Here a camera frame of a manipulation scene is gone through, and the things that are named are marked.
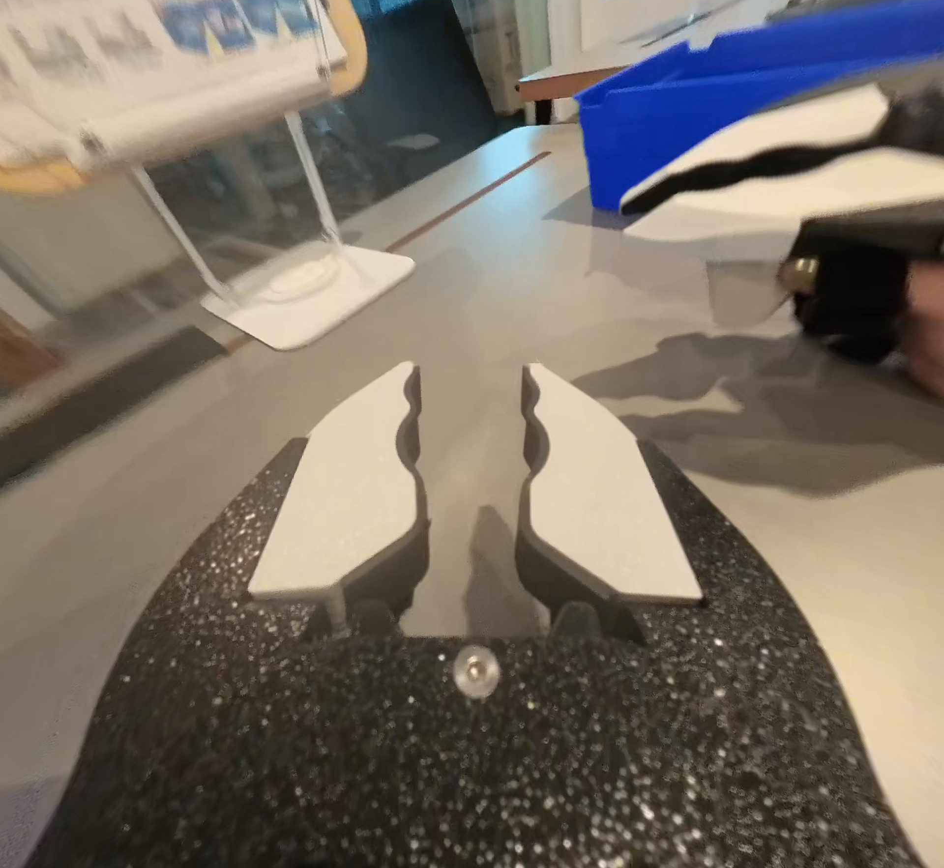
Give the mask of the person's right hand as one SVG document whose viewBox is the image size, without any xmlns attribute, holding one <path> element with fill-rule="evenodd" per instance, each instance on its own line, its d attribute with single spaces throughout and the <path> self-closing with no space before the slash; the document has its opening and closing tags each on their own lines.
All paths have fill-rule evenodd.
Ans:
<svg viewBox="0 0 944 868">
<path fill-rule="evenodd" d="M 903 325 L 904 368 L 913 382 L 943 398 L 943 264 L 914 262 Z"/>
</svg>

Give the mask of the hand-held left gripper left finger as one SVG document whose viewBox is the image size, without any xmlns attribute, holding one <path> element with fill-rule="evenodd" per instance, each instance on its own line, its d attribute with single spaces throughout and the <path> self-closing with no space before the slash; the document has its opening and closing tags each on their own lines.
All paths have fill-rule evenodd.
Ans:
<svg viewBox="0 0 944 868">
<path fill-rule="evenodd" d="M 403 361 L 309 432 L 247 592 L 264 604 L 324 607 L 334 630 L 361 604 L 399 620 L 430 566 L 418 472 L 421 373 Z"/>
</svg>

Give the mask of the black panel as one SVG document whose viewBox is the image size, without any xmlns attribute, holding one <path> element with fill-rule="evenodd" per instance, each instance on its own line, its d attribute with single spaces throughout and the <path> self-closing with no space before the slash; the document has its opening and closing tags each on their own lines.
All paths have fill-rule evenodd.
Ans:
<svg viewBox="0 0 944 868">
<path fill-rule="evenodd" d="M 345 107 L 370 143 L 428 134 L 476 150 L 502 133 L 452 0 L 350 1 L 367 70 Z"/>
</svg>

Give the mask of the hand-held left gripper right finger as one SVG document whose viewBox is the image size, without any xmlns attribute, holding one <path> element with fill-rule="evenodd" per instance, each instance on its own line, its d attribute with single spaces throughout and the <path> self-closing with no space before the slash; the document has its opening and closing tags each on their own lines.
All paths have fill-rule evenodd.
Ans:
<svg viewBox="0 0 944 868">
<path fill-rule="evenodd" d="M 702 587 L 639 443 L 606 407 L 541 363 L 522 370 L 516 565 L 547 607 L 692 605 Z"/>
</svg>

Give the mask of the wooden edged side table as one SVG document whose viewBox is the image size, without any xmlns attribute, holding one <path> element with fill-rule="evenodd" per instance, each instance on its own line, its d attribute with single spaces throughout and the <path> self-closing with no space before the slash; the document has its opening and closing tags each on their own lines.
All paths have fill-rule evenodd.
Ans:
<svg viewBox="0 0 944 868">
<path fill-rule="evenodd" d="M 515 90 L 523 105 L 530 106 L 536 126 L 568 121 L 577 113 L 576 95 L 596 84 L 596 70 L 555 72 L 550 69 L 522 77 Z"/>
</svg>

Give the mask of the white acrylic sign stand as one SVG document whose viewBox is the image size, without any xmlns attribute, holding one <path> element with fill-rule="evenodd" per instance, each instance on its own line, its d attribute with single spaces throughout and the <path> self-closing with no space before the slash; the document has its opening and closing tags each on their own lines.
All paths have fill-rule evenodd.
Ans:
<svg viewBox="0 0 944 868">
<path fill-rule="evenodd" d="M 285 352 L 407 279 L 405 256 L 343 242 L 301 112 L 367 69 L 350 0 L 2 0 L 2 192 L 51 197 L 131 174 L 194 263 L 202 306 Z M 320 231 L 225 284 L 146 166 L 283 119 Z"/>
</svg>

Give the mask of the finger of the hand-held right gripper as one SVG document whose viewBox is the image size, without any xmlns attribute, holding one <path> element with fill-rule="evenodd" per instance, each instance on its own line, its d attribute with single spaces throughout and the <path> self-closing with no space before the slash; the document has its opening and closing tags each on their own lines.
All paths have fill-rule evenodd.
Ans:
<svg viewBox="0 0 944 868">
<path fill-rule="evenodd" d="M 891 231 L 942 223 L 943 160 L 920 153 L 855 153 L 815 169 L 673 196 L 623 230 L 633 243 L 705 261 L 773 261 L 803 226 Z"/>
<path fill-rule="evenodd" d="M 738 120 L 627 190 L 619 212 L 641 215 L 686 192 L 812 170 L 874 146 L 891 113 L 891 98 L 864 85 Z"/>
</svg>

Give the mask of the blue plastic crate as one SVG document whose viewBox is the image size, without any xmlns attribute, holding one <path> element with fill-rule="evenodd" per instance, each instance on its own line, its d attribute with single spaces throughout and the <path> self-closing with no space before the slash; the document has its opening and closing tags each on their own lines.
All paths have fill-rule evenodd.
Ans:
<svg viewBox="0 0 944 868">
<path fill-rule="evenodd" d="M 835 83 L 942 58 L 943 0 L 884 0 L 681 41 L 576 97 L 591 198 L 627 190 L 762 109 Z"/>
</svg>

